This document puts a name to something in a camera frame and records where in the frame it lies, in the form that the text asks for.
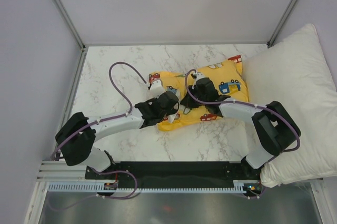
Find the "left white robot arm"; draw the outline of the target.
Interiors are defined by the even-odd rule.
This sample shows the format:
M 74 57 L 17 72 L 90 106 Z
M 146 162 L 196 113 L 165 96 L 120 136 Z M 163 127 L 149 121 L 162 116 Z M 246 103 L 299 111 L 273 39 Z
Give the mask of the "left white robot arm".
M 109 135 L 127 130 L 155 126 L 179 110 L 179 99 L 170 91 L 131 107 L 124 113 L 115 113 L 98 118 L 86 117 L 77 112 L 62 126 L 55 136 L 57 148 L 68 166 L 86 165 L 104 179 L 115 173 L 111 155 L 94 147 L 94 143 Z

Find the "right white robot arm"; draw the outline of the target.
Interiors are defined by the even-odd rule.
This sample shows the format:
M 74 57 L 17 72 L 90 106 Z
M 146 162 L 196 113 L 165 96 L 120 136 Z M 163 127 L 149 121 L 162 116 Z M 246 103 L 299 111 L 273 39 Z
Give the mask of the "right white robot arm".
M 194 80 L 192 85 L 187 85 L 189 76 Z M 187 105 L 203 105 L 211 115 L 254 126 L 259 144 L 243 158 L 245 163 L 240 167 L 243 177 L 253 179 L 265 163 L 283 152 L 299 149 L 301 131 L 280 102 L 261 106 L 219 94 L 213 82 L 202 73 L 189 73 L 185 84 Z

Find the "yellow cartoon-print pillowcase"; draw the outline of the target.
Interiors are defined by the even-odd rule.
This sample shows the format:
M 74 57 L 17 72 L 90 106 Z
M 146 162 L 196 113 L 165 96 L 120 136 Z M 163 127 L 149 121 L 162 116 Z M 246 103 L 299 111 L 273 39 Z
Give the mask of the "yellow cartoon-print pillowcase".
M 214 84 L 220 95 L 229 95 L 240 101 L 249 101 L 249 92 L 246 83 L 242 79 L 242 58 L 240 55 L 231 57 L 223 62 L 205 66 L 197 70 L 208 77 Z M 182 101 L 187 94 L 185 87 L 185 73 L 157 71 L 148 75 L 150 83 L 157 80 L 162 82 L 163 88 L 173 92 Z M 157 127 L 160 131 L 173 131 L 191 124 L 215 121 L 219 117 L 212 115 L 205 106 L 190 108 L 181 104 L 173 122 L 165 117 Z

